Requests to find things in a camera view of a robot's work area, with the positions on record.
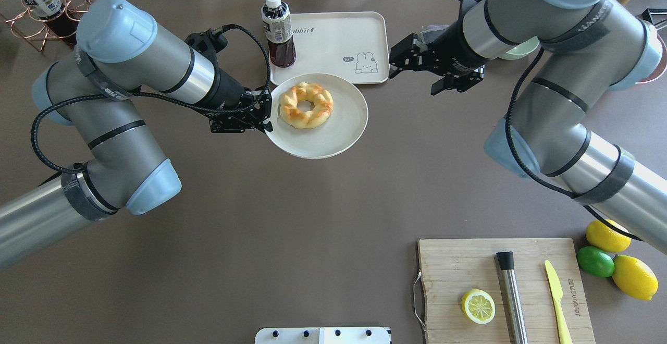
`white tray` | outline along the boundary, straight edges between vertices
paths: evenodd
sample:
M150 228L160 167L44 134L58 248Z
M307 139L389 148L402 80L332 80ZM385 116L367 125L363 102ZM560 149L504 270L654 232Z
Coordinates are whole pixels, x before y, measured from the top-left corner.
M374 11L291 15L296 61L271 65L275 85L307 73L328 73L352 83L382 83L389 76L384 18Z

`green lime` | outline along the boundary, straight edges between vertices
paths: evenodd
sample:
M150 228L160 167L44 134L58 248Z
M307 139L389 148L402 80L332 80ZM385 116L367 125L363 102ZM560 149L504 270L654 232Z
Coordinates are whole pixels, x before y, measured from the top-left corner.
M600 248L579 249L577 261L582 270L596 277L610 277L614 273L614 260Z

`black muddler cap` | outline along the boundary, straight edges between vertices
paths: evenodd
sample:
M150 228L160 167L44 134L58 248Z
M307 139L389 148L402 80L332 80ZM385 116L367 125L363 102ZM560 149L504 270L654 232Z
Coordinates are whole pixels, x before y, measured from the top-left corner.
M496 256L498 257L501 270L514 270L514 252L496 252Z

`rabbit cartoon drawing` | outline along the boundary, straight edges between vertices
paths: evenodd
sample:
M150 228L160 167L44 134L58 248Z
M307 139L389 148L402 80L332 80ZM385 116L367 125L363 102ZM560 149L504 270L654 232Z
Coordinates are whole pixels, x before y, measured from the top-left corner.
M357 69L355 73L377 73L377 62L370 52L357 54Z

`bottle in rack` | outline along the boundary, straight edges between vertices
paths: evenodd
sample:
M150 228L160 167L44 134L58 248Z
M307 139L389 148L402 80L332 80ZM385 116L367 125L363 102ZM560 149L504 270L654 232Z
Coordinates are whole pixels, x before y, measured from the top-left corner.
M62 0L23 0L23 3L67 45L72 47L77 43L77 22L68 17Z
M266 39L269 41L271 63L286 68L296 61L292 38L290 7L281 0L265 0L262 7L262 21Z

